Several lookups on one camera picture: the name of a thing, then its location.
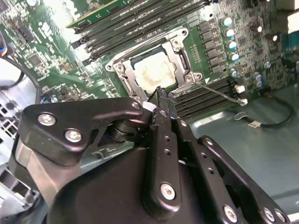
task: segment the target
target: black cable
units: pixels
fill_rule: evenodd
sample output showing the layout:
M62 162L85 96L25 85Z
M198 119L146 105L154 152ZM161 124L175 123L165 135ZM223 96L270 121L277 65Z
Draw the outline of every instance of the black cable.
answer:
M16 85L18 85L23 80L24 77L25 77L25 74L24 74L24 72L21 71L21 74L20 74L18 80L14 84L0 86L0 90L9 90L10 88L15 87Z
M0 56L0 58L2 58L3 60L7 61L10 64L12 64L19 70L21 70L21 72L23 72L32 81L33 85L36 88L36 104L40 104L41 97L42 97L42 89L41 89L41 86L39 85L38 81L36 80L36 78L33 75L31 75L30 72L28 72L25 68L23 68L17 62L15 62L14 60L12 60L8 57L2 57L2 56Z
M280 128L284 125L286 125L287 123L289 123L290 121L292 121L296 116L297 116L297 112L295 110L295 108L289 104L288 102L278 98L278 97L275 97L273 95L271 95L270 93L266 93L264 94L264 96L268 99L271 99L271 100L274 100L275 102L277 102L278 104L286 107L289 112L290 112L290 115L283 121L279 122L279 123L276 123L276 124L261 124L260 127L261 128ZM243 120L246 120L247 122L249 123L252 123L254 122L255 120L250 118L250 117L243 117L242 118Z

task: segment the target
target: cpu socket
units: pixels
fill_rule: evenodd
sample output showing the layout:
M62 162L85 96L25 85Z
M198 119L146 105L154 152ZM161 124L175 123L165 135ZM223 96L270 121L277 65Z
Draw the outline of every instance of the cpu socket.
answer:
M147 101L158 86L175 95L188 90L202 75L192 73L183 40L186 28L154 36L119 54L107 65L115 71L130 97Z

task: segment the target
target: screw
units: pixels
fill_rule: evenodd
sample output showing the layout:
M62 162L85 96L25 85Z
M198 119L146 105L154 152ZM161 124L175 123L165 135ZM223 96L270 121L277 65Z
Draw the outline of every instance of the screw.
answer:
M181 120L180 122L181 122L182 126L187 127L187 123L186 122L184 122L183 120Z
M272 212L270 212L269 209L264 208L263 211L264 211L266 217L267 217L271 222L275 222L275 218L274 218Z
M280 218L281 221L283 221L284 223L286 222L285 217L283 216L283 214L280 211L278 211L277 209L275 209L275 213L278 216L278 218Z
M212 142L212 140L210 140L210 139L208 139L208 138L206 138L206 141L207 141L207 143L209 144L209 145L213 145L213 142Z
M224 205L223 210L225 215L231 222L236 223L238 221L237 215L231 207L229 207L228 205Z
M162 114L164 117L167 117L167 112L165 112L164 110L160 110L160 114Z
M265 69L269 69L269 68L271 68L271 66L272 66L272 64L270 62L266 62L265 64L263 64L263 67Z
M125 68L124 68L121 64L119 64L119 65L116 67L116 69L117 69L119 72L123 72L123 71L125 70Z
M173 41L172 41L172 45L173 45L174 47L177 47L177 46L178 46L178 41L177 41L177 40L173 40Z
M173 200L176 196L176 193L174 191L174 189L172 188L172 186L170 186L167 183L163 183L161 184L160 187L161 193L162 195L167 199L167 200Z
M51 101L51 103L57 103L58 99L56 97L51 97L50 101Z
M65 138L71 142L79 142L82 140L82 135L75 129L67 130L64 134Z
M135 109L140 109L139 104L136 103L136 102L133 102L133 103L132 103L132 107L134 107Z
M45 126L52 126L56 123L56 119L50 114L41 114L37 118L38 122Z
M185 76L185 81L186 81L187 83L192 82L192 76L191 76L191 75L186 75L186 76Z
M134 100L136 100L138 103L142 103L142 100L140 97L133 97Z

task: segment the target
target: green circuit board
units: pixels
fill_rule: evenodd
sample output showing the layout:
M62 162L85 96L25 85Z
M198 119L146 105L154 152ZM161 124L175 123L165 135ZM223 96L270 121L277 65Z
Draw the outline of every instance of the green circuit board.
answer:
M134 2L37 0L36 5L30 6L26 0L0 0L0 31L11 49L10 56L32 72L41 84L43 93L52 93L54 102L125 97L128 93L118 76L115 72L107 71L105 65L116 53L146 40L148 35L130 40L87 66L82 62L90 54L84 47L74 49L71 43L82 37L76 34L76 28L86 26L86 23L93 24ZM274 1L261 2L252 9L247 7L244 0L222 0L176 18L157 30L187 28L189 35L184 40L184 46L192 70L203 75L201 83L216 82L230 76L234 69L238 77L244 80L248 98L252 99L258 96L259 88L253 78L255 72L262 74L263 84L272 89L285 87L294 80L281 64L281 56L285 51L282 37L275 43L264 37L272 33L270 14L275 10ZM224 35L227 27L223 26L222 20L226 17L232 18L231 28L235 31L230 38ZM214 67L207 56L207 41L203 40L204 32L200 28L205 23L209 25L213 49L217 50L219 58ZM263 31L259 34L250 30L257 23L263 25ZM228 41L235 41L237 48L228 49ZM237 53L239 60L230 60L232 53ZM269 68L265 66L266 63L270 63Z

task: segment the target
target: motherboard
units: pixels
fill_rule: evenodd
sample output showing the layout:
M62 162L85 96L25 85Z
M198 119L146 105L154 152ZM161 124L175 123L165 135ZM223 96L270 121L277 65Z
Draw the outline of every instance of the motherboard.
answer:
M235 105L203 86L246 104L295 81L277 11L273 0L0 0L0 31L41 103L142 103L162 86L193 119Z

